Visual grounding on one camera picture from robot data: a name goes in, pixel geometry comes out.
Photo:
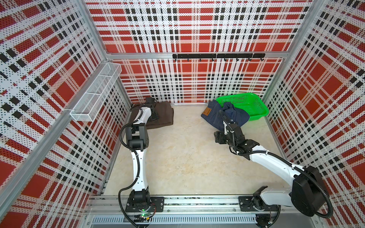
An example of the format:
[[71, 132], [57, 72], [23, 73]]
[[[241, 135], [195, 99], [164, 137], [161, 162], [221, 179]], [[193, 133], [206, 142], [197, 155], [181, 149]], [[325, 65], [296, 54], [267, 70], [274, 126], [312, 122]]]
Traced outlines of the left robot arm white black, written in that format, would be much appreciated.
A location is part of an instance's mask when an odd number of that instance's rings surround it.
[[127, 203], [141, 212], [146, 212], [151, 207], [145, 157], [149, 146], [147, 122], [159, 118], [155, 107], [156, 100], [148, 97], [145, 103], [131, 108], [131, 112], [137, 111], [136, 117], [122, 127], [121, 133], [125, 134], [125, 140], [122, 136], [119, 137], [121, 144], [131, 152], [133, 160], [134, 180], [127, 187], [131, 189]]

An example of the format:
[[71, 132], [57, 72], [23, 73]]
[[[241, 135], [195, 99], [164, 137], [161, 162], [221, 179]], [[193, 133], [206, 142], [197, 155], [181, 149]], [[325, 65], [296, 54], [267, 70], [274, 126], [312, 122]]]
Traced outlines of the brown trousers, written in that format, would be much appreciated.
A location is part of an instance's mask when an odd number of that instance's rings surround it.
[[147, 130], [173, 125], [174, 110], [169, 102], [161, 102], [161, 103], [157, 102], [156, 110], [159, 114], [159, 119], [155, 121], [149, 120], [149, 117], [151, 115], [150, 110], [143, 108], [142, 107], [143, 104], [135, 104], [130, 109], [131, 112], [131, 116], [129, 119], [130, 123], [135, 121], [133, 125], [137, 126], [144, 124]]

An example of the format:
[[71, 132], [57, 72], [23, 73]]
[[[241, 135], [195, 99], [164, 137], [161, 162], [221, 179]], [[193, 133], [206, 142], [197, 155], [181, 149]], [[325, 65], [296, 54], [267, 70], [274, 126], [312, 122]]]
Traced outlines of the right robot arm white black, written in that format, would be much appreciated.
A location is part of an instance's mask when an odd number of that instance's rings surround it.
[[256, 195], [261, 202], [294, 207], [308, 217], [317, 215], [329, 219], [333, 216], [334, 207], [318, 168], [304, 167], [270, 152], [258, 142], [246, 139], [236, 124], [215, 132], [214, 137], [216, 143], [227, 144], [232, 154], [260, 164], [289, 185], [288, 188], [271, 190], [263, 186]]

